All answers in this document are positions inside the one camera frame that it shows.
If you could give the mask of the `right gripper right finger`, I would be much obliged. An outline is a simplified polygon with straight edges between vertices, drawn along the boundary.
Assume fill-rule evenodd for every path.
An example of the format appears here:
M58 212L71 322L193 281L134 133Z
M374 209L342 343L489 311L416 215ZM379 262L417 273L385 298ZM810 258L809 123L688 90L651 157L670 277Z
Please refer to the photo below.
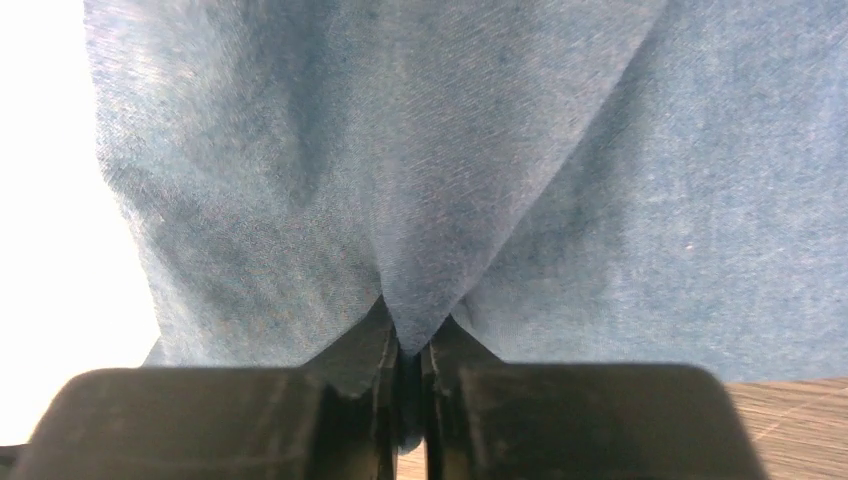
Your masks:
M432 479L763 479L724 387L679 364L512 364L452 320L421 354Z

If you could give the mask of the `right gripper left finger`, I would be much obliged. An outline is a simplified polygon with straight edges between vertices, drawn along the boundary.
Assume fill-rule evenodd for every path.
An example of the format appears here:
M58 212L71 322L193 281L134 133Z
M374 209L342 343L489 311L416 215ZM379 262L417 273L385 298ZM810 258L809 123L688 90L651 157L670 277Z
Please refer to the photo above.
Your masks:
M104 369L18 448L32 480L391 479L398 344L383 301L295 368Z

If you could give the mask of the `white pillow with yellow band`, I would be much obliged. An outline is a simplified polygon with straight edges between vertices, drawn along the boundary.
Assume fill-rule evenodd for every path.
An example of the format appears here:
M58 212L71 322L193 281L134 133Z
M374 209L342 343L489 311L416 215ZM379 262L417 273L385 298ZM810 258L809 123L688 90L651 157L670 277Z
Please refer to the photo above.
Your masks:
M101 178L78 1L1 5L1 441L72 377L156 341L136 247Z

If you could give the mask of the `blue pillowcase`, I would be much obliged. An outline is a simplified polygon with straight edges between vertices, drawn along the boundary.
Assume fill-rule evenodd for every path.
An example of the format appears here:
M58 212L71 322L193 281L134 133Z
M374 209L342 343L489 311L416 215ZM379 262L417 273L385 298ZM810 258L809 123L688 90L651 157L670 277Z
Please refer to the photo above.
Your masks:
M88 1L169 366L378 299L505 360L847 371L843 1Z

